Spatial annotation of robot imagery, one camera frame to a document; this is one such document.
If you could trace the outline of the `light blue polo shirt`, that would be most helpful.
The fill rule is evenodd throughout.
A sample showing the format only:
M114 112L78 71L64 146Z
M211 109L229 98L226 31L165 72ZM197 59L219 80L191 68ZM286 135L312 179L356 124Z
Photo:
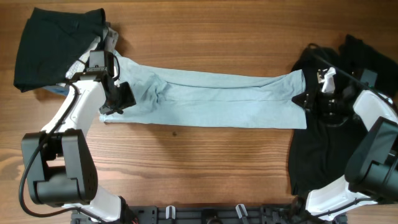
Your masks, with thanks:
M278 77L249 77L140 65L118 56L121 82L136 105L104 123L198 127L306 129L304 110L292 98L305 91L303 71Z

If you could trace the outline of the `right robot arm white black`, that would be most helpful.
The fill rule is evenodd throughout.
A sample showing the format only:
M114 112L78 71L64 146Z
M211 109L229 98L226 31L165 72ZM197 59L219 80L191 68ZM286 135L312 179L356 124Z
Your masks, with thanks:
M289 223L331 223L355 208L397 202L397 113L388 99L332 67L306 69L293 102L307 126L294 131Z

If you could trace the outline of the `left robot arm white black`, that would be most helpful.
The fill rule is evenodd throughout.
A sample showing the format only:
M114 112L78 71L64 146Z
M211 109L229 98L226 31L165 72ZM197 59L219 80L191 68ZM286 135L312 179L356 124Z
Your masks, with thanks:
M68 96L41 131L21 141L24 171L19 203L28 215L47 218L80 213L94 223L138 223L126 201L98 183L86 135L96 113L122 114L136 104L128 83L119 83L117 57L92 50L88 66L66 81Z

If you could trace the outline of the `black garment on right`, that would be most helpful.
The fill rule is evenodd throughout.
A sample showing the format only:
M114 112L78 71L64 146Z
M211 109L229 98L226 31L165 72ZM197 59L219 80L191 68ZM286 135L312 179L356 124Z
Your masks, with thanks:
M361 39L348 34L339 51L322 48L315 53L346 72L360 68L376 72L376 90L387 96L397 94L397 63ZM307 128L296 129L290 144L288 170L292 195L303 196L340 178L367 133L352 113L339 126L322 121L319 110L307 113L306 119Z

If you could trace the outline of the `folded grey garment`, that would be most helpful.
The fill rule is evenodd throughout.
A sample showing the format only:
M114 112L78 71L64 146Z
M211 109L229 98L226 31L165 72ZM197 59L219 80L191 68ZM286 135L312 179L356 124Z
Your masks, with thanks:
M115 50L118 39L119 39L118 32L109 27L108 33L104 38L104 49L108 52L113 52Z

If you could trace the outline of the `folded blue garment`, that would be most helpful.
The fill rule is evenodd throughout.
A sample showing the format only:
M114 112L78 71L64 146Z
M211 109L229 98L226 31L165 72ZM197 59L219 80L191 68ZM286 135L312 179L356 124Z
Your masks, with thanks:
M62 95L62 96L67 96L69 94L69 86L65 85L52 85L52 86L45 86L44 90L47 90L49 92Z

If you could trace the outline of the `folded black garment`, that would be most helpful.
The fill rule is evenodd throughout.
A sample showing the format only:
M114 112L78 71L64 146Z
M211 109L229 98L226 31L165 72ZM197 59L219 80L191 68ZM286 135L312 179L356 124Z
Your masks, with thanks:
M106 27L104 9L86 13L35 8L19 44L14 86L21 92L63 83L70 67Z

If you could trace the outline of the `white clip left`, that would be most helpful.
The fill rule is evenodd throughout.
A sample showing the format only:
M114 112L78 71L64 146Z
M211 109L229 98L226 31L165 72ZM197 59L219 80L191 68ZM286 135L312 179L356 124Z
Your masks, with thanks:
M175 220L176 219L176 208L173 205L169 205L165 209L165 219Z

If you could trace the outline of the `white clip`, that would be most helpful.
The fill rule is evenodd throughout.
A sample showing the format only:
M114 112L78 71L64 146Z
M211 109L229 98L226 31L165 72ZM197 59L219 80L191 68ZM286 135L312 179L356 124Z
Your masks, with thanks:
M242 204L242 203L237 204L235 209L236 209L236 213L238 214L238 218L239 219L243 219L243 218L246 218L248 216L248 212L247 212L246 207L245 207L244 204Z
M173 205L169 205L165 209L165 219L175 220L176 219L176 208Z

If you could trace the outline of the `white clip right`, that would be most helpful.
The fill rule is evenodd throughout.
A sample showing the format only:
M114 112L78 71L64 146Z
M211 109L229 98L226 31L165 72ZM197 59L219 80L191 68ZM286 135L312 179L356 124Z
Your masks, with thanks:
M237 204L235 209L236 209L236 213L238 214L238 218L239 219L243 219L243 218L246 218L248 216L248 212L247 212L246 207L245 207L244 204L242 204L242 203Z

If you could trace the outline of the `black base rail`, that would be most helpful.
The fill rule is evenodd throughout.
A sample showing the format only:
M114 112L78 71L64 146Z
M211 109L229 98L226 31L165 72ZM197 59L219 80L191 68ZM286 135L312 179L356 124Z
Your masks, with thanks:
M176 208L176 219L166 220L166 207L156 206L129 207L125 217L115 220L115 223L140 224L290 224L290 223L328 223L311 216L298 206L262 205L246 207L248 216L238 218L234 207L197 207Z

